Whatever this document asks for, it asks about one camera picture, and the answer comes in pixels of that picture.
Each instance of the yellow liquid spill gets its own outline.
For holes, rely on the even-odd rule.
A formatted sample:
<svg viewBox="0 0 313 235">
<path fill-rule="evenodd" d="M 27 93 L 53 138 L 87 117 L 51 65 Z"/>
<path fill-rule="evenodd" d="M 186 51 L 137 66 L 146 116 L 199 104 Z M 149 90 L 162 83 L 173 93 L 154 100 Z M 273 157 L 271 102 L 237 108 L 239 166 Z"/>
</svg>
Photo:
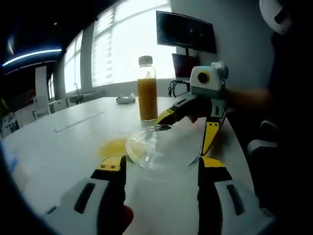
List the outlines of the yellow liquid spill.
<svg viewBox="0 0 313 235">
<path fill-rule="evenodd" d="M 107 158 L 123 156 L 127 154 L 126 151 L 126 140 L 128 136 L 116 140 L 112 140 L 105 145 L 101 146 L 98 150 L 98 158 L 104 160 Z M 140 159 L 146 154 L 143 143 L 136 143 L 132 145 L 132 155 Z"/>
</svg>

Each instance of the window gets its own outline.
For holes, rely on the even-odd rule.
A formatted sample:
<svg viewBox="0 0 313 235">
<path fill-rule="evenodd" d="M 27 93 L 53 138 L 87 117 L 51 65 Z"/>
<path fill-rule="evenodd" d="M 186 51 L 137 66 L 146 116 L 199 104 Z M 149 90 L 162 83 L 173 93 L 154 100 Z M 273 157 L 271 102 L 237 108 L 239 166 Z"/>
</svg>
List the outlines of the window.
<svg viewBox="0 0 313 235">
<path fill-rule="evenodd" d="M 80 81 L 80 49 L 83 32 L 67 48 L 64 65 L 64 81 L 66 93 L 81 89 Z"/>
<path fill-rule="evenodd" d="M 125 0 L 95 23 L 91 54 L 92 86 L 137 80 L 138 58 L 150 55 L 156 78 L 175 78 L 175 47 L 157 44 L 156 10 L 171 11 L 168 0 Z"/>
<path fill-rule="evenodd" d="M 49 98 L 53 99 L 54 98 L 53 74 L 49 79 L 48 86 L 49 86 Z"/>
</svg>

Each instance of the ceiling light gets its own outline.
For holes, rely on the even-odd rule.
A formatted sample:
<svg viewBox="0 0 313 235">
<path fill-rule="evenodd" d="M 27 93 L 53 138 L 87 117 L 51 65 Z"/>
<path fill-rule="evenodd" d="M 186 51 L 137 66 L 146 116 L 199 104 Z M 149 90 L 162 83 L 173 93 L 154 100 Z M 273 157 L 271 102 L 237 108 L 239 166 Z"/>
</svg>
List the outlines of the ceiling light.
<svg viewBox="0 0 313 235">
<path fill-rule="evenodd" d="M 10 50 L 10 53 L 13 55 L 13 54 L 14 54 L 14 52 L 13 52 L 13 49 L 12 49 L 11 43 L 9 42 L 9 43 L 8 43 L 8 45 L 9 45 L 9 50 Z"/>
<path fill-rule="evenodd" d="M 26 54 L 26 55 L 21 55 L 19 57 L 16 57 L 12 60 L 9 60 L 7 62 L 5 62 L 2 67 L 14 62 L 14 61 L 17 61 L 17 60 L 20 60 L 20 59 L 23 59 L 25 57 L 29 57 L 29 56 L 33 56 L 33 55 L 38 55 L 38 54 L 43 54 L 43 53 L 51 53 L 51 52 L 60 52 L 62 51 L 62 49 L 54 49 L 54 50 L 41 50 L 41 51 L 36 51 L 36 52 L 32 52 L 32 53 L 29 53 L 29 54 Z"/>
</svg>

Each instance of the glass bowl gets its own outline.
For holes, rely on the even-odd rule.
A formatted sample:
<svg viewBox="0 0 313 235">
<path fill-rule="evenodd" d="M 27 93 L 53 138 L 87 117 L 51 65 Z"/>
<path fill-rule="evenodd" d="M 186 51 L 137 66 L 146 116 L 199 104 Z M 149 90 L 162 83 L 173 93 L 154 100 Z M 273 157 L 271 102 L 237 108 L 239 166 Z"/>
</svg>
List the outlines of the glass bowl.
<svg viewBox="0 0 313 235">
<path fill-rule="evenodd" d="M 142 168 L 145 178 L 165 181 L 194 169 L 201 154 L 196 133 L 172 125 L 133 132 L 126 140 L 128 160 Z"/>
</svg>

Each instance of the bottle cap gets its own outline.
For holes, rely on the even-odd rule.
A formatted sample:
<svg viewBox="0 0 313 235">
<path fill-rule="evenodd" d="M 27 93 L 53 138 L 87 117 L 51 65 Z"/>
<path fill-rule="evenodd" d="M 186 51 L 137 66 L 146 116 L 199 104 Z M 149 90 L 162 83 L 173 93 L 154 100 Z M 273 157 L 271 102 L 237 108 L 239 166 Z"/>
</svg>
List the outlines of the bottle cap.
<svg viewBox="0 0 313 235">
<path fill-rule="evenodd" d="M 138 59 L 139 65 L 151 65 L 153 60 L 152 60 L 152 56 L 150 55 L 144 55 L 144 56 L 140 56 Z"/>
</svg>

